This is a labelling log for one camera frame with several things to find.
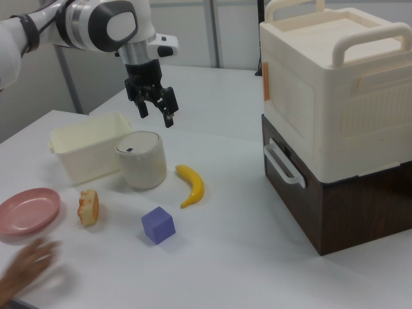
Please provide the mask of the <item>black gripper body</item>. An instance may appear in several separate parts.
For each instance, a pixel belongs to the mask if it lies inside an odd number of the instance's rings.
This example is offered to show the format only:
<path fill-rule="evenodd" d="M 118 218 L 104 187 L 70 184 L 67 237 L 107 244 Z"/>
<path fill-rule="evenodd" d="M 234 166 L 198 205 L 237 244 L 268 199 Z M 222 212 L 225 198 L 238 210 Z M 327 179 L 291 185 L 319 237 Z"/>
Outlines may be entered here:
<path fill-rule="evenodd" d="M 127 96 L 134 103 L 149 100 L 169 102 L 169 91 L 162 87 L 162 70 L 159 60 L 145 64 L 126 64 L 127 79 L 125 80 Z"/>

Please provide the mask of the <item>person's bare hand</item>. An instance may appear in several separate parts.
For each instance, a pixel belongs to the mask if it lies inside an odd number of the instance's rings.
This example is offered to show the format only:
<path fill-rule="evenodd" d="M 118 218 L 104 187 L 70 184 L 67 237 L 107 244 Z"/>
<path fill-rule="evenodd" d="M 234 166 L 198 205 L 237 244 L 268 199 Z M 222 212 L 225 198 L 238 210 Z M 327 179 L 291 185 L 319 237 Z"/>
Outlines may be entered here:
<path fill-rule="evenodd" d="M 22 248 L 1 276 L 1 306 L 32 284 L 53 263 L 60 243 L 38 238 Z"/>

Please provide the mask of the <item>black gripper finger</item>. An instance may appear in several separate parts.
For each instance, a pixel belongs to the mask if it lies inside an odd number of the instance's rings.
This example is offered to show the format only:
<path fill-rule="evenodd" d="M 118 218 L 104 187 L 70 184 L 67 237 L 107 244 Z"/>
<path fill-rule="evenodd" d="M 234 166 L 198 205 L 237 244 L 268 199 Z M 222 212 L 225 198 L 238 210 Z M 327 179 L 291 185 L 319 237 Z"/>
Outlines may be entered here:
<path fill-rule="evenodd" d="M 161 90 L 160 100 L 158 101 L 158 109 L 162 112 L 164 117 L 165 127 L 171 127 L 174 124 L 174 114 L 179 110 L 174 89 L 172 87 Z"/>
<path fill-rule="evenodd" d="M 138 108 L 139 114 L 141 118 L 145 118 L 148 116 L 147 105 L 145 103 L 145 99 L 139 96 L 135 98 L 135 106 Z"/>

